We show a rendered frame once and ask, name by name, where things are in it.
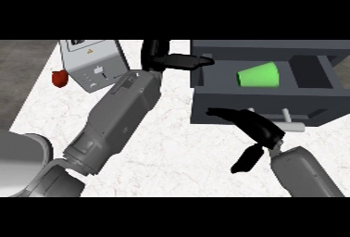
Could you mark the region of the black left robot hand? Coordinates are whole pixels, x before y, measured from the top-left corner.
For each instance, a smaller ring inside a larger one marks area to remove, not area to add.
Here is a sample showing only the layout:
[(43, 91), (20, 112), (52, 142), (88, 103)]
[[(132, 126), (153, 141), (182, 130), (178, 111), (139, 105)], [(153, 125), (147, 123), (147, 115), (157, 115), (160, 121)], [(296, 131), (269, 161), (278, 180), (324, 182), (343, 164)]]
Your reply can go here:
[(166, 69), (196, 70), (215, 64), (204, 56), (169, 54), (170, 40), (145, 40), (141, 48), (141, 65), (145, 71), (163, 72)]

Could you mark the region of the green cup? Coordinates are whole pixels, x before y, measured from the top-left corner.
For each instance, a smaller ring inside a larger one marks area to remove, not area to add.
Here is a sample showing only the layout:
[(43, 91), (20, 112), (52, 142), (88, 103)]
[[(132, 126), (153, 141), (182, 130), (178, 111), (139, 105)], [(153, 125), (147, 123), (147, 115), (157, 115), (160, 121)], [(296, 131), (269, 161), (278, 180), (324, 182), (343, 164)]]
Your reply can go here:
[(238, 85), (252, 88), (278, 88), (280, 70), (274, 62), (237, 72)]

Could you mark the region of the dark grey open drawer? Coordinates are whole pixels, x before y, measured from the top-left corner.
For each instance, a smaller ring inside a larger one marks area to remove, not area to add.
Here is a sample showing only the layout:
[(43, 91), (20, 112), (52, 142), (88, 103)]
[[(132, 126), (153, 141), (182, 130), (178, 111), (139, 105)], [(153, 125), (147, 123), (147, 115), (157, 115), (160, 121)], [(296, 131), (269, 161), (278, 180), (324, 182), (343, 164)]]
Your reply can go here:
[(283, 122), (318, 127), (350, 114), (350, 90), (334, 67), (350, 56), (350, 40), (194, 40), (191, 51), (215, 64), (191, 74), (191, 123), (221, 124), (210, 107), (253, 109)]

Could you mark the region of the pale grey appliance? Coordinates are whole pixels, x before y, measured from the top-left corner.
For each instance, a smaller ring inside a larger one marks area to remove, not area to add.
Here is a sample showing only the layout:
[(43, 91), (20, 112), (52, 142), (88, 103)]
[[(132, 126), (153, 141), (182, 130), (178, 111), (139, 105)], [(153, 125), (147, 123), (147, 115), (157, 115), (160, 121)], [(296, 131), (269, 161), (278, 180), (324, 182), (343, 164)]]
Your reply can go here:
[(64, 69), (89, 93), (120, 80), (131, 67), (119, 40), (61, 40), (60, 45)]

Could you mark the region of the red apple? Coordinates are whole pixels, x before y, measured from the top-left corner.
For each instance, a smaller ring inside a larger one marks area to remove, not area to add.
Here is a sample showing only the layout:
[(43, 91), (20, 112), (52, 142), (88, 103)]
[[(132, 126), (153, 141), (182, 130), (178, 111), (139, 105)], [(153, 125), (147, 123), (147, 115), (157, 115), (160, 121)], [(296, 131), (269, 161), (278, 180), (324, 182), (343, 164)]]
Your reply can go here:
[(52, 83), (57, 87), (63, 88), (69, 83), (69, 73), (66, 70), (52, 72)]

